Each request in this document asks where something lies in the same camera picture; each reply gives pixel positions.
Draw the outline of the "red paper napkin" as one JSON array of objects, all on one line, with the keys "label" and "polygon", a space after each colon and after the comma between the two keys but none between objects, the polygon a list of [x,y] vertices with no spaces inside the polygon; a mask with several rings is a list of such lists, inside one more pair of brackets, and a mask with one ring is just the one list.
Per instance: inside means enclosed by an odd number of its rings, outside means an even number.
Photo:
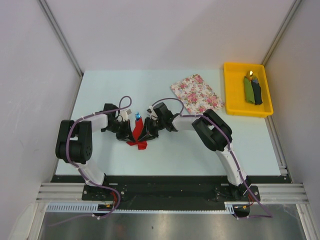
[{"label": "red paper napkin", "polygon": [[139,136],[142,133],[143,128],[144,128],[143,120],[141,118],[136,120],[135,121],[135,128],[132,132],[134,141],[127,142],[127,144],[129,146],[137,145],[138,150],[145,150],[147,148],[148,143],[145,140],[144,141],[138,140]]}]

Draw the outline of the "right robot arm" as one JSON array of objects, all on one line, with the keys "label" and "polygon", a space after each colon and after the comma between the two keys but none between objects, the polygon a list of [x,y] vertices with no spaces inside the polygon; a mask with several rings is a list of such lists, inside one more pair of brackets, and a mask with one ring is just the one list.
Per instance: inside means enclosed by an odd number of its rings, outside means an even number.
[{"label": "right robot arm", "polygon": [[164,102],[149,107],[149,116],[144,121],[139,141],[149,141],[159,137],[160,130],[168,132],[195,131],[202,143],[215,152],[224,167],[230,185],[230,194],[242,201],[249,194],[250,181],[234,153],[232,130],[212,109],[202,114],[173,114]]}]

